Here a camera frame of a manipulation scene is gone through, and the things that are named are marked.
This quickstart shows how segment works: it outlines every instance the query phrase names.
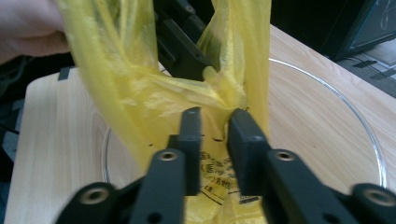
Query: screw hole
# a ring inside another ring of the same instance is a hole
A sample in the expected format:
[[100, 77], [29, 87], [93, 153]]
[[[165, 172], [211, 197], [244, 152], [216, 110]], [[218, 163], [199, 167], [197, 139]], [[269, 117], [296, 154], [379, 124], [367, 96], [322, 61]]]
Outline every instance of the screw hole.
[[163, 216], [160, 213], [151, 213], [148, 216], [148, 223], [160, 223], [163, 220]]
[[173, 161], [177, 158], [177, 154], [175, 152], [164, 152], [160, 155], [161, 161]]
[[294, 161], [294, 156], [289, 152], [278, 152], [276, 156], [282, 161]]
[[332, 223], [332, 224], [340, 223], [340, 219], [332, 214], [323, 214], [323, 218], [328, 223]]
[[79, 201], [83, 204], [96, 204], [101, 203], [107, 199], [109, 192], [105, 188], [89, 189], [84, 192]]

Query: metal screw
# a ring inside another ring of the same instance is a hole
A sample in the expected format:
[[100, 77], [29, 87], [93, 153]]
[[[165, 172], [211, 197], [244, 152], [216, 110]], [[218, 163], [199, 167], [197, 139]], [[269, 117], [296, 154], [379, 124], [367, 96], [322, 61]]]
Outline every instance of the metal screw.
[[95, 188], [85, 191], [79, 201], [84, 204], [101, 203], [108, 198], [109, 192], [105, 188]]
[[164, 152], [160, 155], [161, 161], [174, 161], [177, 158], [177, 154], [175, 152]]
[[396, 200], [391, 195], [379, 189], [367, 189], [363, 192], [363, 195], [371, 202], [382, 206], [396, 205]]
[[294, 161], [294, 156], [289, 152], [277, 152], [276, 157], [282, 161]]

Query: human hand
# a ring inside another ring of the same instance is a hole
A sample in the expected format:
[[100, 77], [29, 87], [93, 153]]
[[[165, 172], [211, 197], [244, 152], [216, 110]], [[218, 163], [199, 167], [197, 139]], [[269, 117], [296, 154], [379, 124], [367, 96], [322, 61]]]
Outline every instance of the human hand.
[[0, 0], [0, 64], [68, 51], [55, 0]]

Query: wooden table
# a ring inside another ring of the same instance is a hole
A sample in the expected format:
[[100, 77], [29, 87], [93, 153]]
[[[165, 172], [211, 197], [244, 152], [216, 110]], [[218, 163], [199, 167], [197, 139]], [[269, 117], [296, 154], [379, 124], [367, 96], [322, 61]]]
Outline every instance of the wooden table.
[[[275, 27], [271, 58], [323, 79], [356, 106], [384, 151], [388, 184], [396, 190], [396, 100]], [[58, 78], [43, 77], [28, 88], [6, 223], [54, 222], [77, 189], [105, 181], [106, 146], [113, 183], [121, 187], [142, 175], [85, 92], [78, 70]], [[269, 102], [273, 147], [296, 151], [324, 183], [343, 192], [355, 183], [379, 184], [367, 132], [332, 91], [271, 62]]]

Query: yellow plastic bag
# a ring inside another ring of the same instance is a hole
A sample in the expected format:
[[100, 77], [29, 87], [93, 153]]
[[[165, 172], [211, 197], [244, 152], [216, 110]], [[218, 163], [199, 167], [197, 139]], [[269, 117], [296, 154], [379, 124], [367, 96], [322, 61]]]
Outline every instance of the yellow plastic bag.
[[181, 112], [202, 108], [203, 186], [187, 200], [186, 221], [263, 223], [260, 200], [238, 193], [225, 127], [231, 113], [244, 108], [268, 133], [271, 2], [212, 3], [215, 15], [197, 45], [219, 71], [207, 67], [199, 82], [159, 71], [152, 1], [58, 0], [90, 95], [143, 169], [166, 147], [169, 134], [178, 133]]

